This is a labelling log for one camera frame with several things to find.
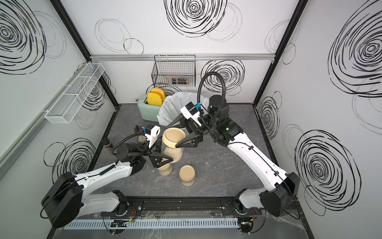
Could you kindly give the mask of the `beige jar lid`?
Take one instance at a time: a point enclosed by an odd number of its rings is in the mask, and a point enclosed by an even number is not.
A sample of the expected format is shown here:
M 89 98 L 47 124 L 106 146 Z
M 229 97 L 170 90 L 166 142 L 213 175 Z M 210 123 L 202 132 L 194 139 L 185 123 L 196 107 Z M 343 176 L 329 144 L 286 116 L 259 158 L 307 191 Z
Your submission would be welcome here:
M 167 147 L 176 148 L 177 143 L 182 141 L 185 137 L 186 133 L 182 129 L 171 127 L 164 131 L 162 141 Z

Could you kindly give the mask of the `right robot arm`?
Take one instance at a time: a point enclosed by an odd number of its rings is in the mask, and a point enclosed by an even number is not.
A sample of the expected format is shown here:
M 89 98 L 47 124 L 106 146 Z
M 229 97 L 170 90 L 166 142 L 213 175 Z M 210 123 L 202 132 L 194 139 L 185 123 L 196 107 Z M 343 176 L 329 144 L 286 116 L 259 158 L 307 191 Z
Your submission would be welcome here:
M 177 148 L 197 147 L 207 131 L 214 141 L 237 154 L 259 177 L 262 189 L 244 189 L 238 194 L 239 207 L 264 208 L 279 217 L 295 201 L 300 179 L 287 173 L 266 157 L 234 120 L 225 97 L 214 95 L 208 108 L 189 102 L 167 127 L 185 128 L 189 135 L 177 143 Z

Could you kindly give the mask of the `glass rice jar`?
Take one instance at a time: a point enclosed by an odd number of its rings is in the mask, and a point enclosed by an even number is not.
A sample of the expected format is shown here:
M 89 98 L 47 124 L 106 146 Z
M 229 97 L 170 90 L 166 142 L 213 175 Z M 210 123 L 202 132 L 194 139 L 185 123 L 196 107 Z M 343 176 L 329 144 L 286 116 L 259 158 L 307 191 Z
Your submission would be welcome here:
M 172 163 L 179 162 L 184 152 L 183 148 L 176 148 L 176 144 L 176 142 L 168 142 L 168 144 L 162 142 L 162 153 L 164 155 L 172 157 Z

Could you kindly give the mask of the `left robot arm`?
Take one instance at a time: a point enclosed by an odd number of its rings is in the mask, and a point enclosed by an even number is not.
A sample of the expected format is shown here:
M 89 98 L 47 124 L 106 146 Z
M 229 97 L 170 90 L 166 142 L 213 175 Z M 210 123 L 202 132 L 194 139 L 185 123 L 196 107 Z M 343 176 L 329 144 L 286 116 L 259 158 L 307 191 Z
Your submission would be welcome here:
M 90 172 L 59 176 L 42 199 L 42 211 L 52 227 L 61 228 L 74 219 L 95 213 L 112 213 L 124 217 L 131 210 L 126 196 L 119 190 L 94 194 L 94 191 L 118 179 L 139 172 L 149 158 L 155 168 L 173 162 L 173 157 L 161 152 L 162 141 L 154 143 L 121 143 L 111 153 L 116 161 Z

